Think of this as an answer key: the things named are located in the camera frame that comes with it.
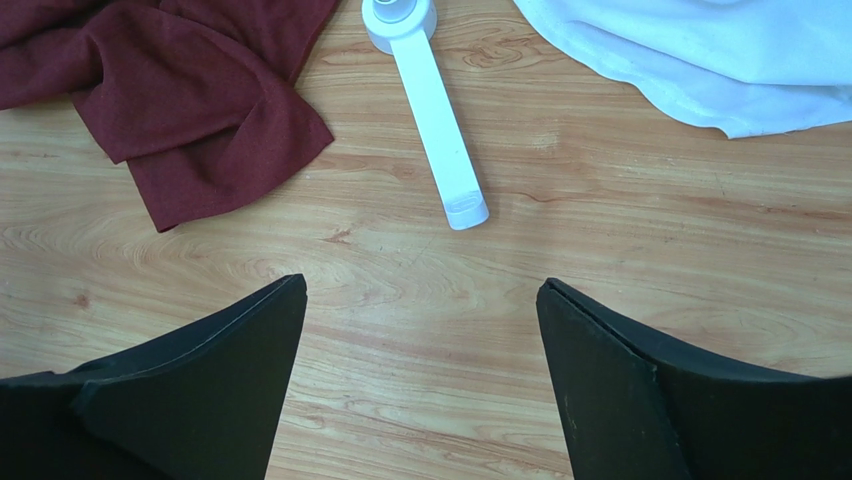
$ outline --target white plastic tube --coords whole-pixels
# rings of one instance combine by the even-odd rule
[[[435,5],[432,0],[364,0],[361,13],[373,44],[396,60],[450,228],[485,222],[485,197],[429,45],[438,21]]]

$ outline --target fabric fold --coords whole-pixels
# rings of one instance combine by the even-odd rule
[[[728,138],[852,120],[841,0],[515,0],[532,27],[663,113]]]
[[[0,109],[70,93],[158,231],[241,208],[333,140],[293,84],[337,0],[12,0]]]

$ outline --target maroon cloth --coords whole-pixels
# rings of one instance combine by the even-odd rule
[[[162,232],[251,203],[332,141],[293,90],[337,0],[0,0],[0,110],[63,93]]]

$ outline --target red cloth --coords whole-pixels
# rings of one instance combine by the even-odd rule
[[[251,203],[332,141],[293,83],[337,0],[0,0],[0,110],[62,93],[160,232]]]

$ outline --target wooden floor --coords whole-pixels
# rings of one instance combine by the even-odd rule
[[[157,234],[66,99],[0,113],[0,376],[65,371],[301,272],[271,479],[571,478],[549,276],[716,352],[852,373],[852,124],[729,141],[559,53],[510,0],[433,40],[492,218],[446,223],[391,57],[346,0],[299,89],[336,142]]]

